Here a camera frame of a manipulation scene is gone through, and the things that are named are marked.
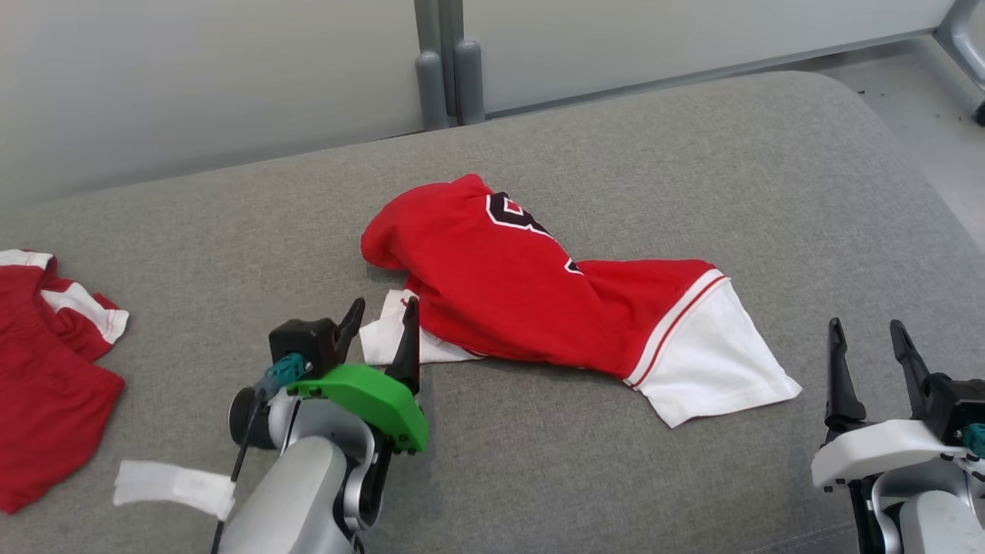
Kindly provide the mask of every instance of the red and white shirt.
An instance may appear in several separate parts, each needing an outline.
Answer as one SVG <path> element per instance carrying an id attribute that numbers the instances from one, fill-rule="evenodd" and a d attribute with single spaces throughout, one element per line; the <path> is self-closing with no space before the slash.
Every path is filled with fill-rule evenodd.
<path id="1" fill-rule="evenodd" d="M 361 329 L 368 363 L 392 361 L 400 300 L 421 302 L 422 363 L 480 355 L 607 373 L 664 421 L 787 400 L 776 362 L 712 264 L 573 261 L 533 216 L 474 174 L 401 194 L 362 235 L 369 263 L 410 272 Z"/>
<path id="2" fill-rule="evenodd" d="M 51 254 L 0 251 L 0 511 L 8 514 L 89 459 L 123 389 L 93 362 L 129 314 L 55 269 Z"/>

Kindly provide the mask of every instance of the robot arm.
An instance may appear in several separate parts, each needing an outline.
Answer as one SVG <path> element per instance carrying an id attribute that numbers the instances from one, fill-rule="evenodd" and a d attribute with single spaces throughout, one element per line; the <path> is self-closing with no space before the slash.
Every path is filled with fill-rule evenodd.
<path id="1" fill-rule="evenodd" d="M 281 456 L 219 531 L 215 551 L 364 552 L 363 536 L 379 515 L 392 455 L 413 455 L 427 445 L 427 421 L 414 398 L 420 390 L 417 299 L 409 301 L 404 335 L 385 373 L 344 364 L 364 307 L 356 300 L 338 326 L 330 319 L 292 320 L 271 332 L 275 368 L 300 357 L 304 373 L 296 375 L 294 360 L 269 401 L 271 385 L 263 380 L 233 401 L 232 439 L 280 450 Z"/>
<path id="2" fill-rule="evenodd" d="M 855 396 L 841 322 L 828 326 L 827 437 L 811 464 L 825 492 L 847 488 L 863 554 L 971 552 L 985 547 L 973 499 L 982 492 L 985 381 L 930 374 L 900 321 L 889 327 L 909 420 L 868 423 Z"/>

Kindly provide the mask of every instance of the gray fabric surface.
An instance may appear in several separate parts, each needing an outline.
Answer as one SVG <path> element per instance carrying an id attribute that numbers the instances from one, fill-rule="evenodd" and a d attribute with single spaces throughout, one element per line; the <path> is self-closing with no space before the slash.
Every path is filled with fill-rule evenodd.
<path id="1" fill-rule="evenodd" d="M 732 276 L 795 400 L 670 431 L 646 399 L 575 370 L 425 367 L 426 453 L 391 465 L 371 552 L 842 552 L 847 494 L 811 486 L 826 325 L 842 318 L 874 419 L 904 417 L 888 322 L 933 370 L 982 377 L 985 263 L 855 94 L 742 77 L 68 198 L 0 223 L 2 247 L 133 313 L 101 364 L 127 387 L 91 462 L 0 518 L 0 552 L 202 552 L 214 521 L 110 503 L 123 458 L 228 472 L 235 392 L 291 317 L 378 313 L 402 275 L 359 236 L 396 194 L 476 172 L 574 259 L 701 257 Z M 354 346 L 356 358 L 359 347 Z M 239 497 L 274 457 L 252 451 Z"/>

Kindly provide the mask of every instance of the green gripper attachment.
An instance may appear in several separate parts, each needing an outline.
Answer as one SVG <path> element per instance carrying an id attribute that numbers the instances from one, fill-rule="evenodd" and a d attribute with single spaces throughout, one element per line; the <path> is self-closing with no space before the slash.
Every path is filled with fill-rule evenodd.
<path id="1" fill-rule="evenodd" d="M 414 395 L 372 366 L 337 366 L 321 379 L 293 382 L 287 391 L 301 398 L 332 400 L 391 437 L 394 449 L 420 452 L 427 446 L 427 420 Z"/>

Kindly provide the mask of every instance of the white panel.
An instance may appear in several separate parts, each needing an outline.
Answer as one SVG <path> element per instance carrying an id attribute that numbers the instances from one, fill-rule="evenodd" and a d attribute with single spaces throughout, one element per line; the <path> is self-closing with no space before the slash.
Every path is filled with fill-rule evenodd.
<path id="1" fill-rule="evenodd" d="M 4 0 L 0 205 L 419 130 L 418 53 L 407 0 Z"/>
<path id="2" fill-rule="evenodd" d="M 935 28 L 952 0 L 463 0 L 486 111 Z"/>

